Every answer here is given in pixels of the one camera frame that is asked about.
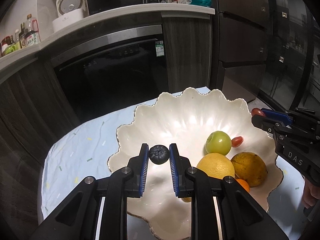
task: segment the light blue tablecloth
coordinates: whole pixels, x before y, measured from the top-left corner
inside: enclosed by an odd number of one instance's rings
[[[197,89],[209,92],[207,87]],[[153,105],[156,98],[145,105]],[[42,177],[42,213],[50,212],[85,177],[101,179],[111,175],[108,158],[118,151],[116,129],[130,124],[137,105],[106,114],[75,128],[50,149],[45,160]],[[291,165],[278,157],[277,165],[284,172],[284,180],[269,198],[269,215],[278,223],[290,240],[299,238],[306,218],[300,205],[304,180]],[[155,240],[148,224],[142,219],[128,216],[128,240]]]

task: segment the green apple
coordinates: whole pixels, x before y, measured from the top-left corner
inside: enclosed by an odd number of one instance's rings
[[[220,153],[227,155],[231,149],[231,139],[229,135],[222,131],[215,131],[209,135],[205,143],[207,153]]]

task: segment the cherry tomato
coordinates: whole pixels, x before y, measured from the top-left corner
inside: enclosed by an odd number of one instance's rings
[[[238,147],[243,143],[243,137],[242,136],[238,136],[238,137],[234,137],[231,140],[231,145],[232,147]]]
[[[265,114],[264,114],[264,112],[261,110],[261,109],[259,109],[259,108],[254,108],[254,109],[252,109],[251,110],[251,116],[254,116],[254,115],[262,115],[262,116],[266,116]]]

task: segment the bottle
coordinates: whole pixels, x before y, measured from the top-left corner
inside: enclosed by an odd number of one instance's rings
[[[27,16],[27,21],[25,23],[25,28],[28,29],[28,31],[35,31],[39,33],[39,25],[38,20],[35,17],[32,17],[32,14],[29,14]]]
[[[15,48],[16,48],[16,50],[19,50],[19,49],[21,49],[21,43],[20,43],[20,39],[19,39],[19,29],[17,29],[15,31],[14,35],[15,35],[15,43],[16,43]]]
[[[39,32],[30,31],[27,34],[25,34],[25,37],[27,47],[40,43]]]
[[[38,21],[31,14],[27,16],[25,28],[28,29],[28,33],[25,34],[25,41],[27,46],[35,45],[40,43],[39,26]]]
[[[21,23],[21,32],[19,33],[19,40],[20,40],[22,49],[26,47],[24,35],[25,35],[25,23]]]
[[[10,36],[4,37],[4,39],[1,41],[1,54],[2,57],[6,55],[5,51],[6,49],[11,46]]]
[[[16,44],[16,43],[14,42],[14,40],[13,40],[13,35],[10,36],[10,42],[11,42],[11,45],[13,45],[13,46]]]
[[[10,36],[10,44],[8,45],[8,47],[4,50],[4,54],[5,55],[8,55],[9,53],[12,53],[14,52],[16,49],[15,49],[15,43],[14,43],[14,40],[13,40],[13,36],[11,35]]]

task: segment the human hand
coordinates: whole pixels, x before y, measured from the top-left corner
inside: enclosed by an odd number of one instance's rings
[[[310,208],[317,203],[320,199],[320,187],[316,187],[311,184],[311,182],[305,179],[302,203],[306,208]]]

